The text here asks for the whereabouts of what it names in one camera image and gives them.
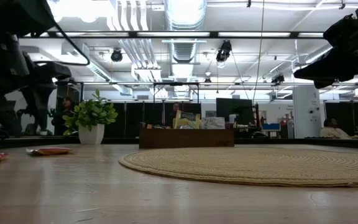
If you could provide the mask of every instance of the round woven rug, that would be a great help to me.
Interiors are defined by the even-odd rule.
[[[188,180],[358,187],[358,154],[343,152],[261,147],[154,149],[123,156],[119,162],[141,172]]]

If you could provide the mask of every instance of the wooden floor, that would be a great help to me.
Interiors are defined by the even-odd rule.
[[[118,158],[138,151],[136,145],[67,146],[75,154],[4,150],[11,156],[0,163],[0,223],[358,223],[358,188],[169,179],[120,166]]]

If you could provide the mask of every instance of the white column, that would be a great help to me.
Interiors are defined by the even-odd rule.
[[[295,138],[318,137],[321,130],[319,91],[314,86],[293,89]]]
[[[48,111],[50,109],[56,109],[56,97],[57,97],[57,88],[54,89],[51,94],[49,95],[49,101],[48,101]],[[55,126],[52,125],[52,119],[48,117],[47,120],[47,129],[52,132],[52,134],[55,134]]]

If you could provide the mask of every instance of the white flower pot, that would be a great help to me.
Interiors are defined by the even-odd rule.
[[[92,131],[80,126],[78,127],[78,135],[80,136],[81,144],[100,144],[104,136],[104,124],[92,126]]]

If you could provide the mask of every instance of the wooden crate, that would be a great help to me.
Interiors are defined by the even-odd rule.
[[[234,147],[232,129],[141,129],[139,148]]]

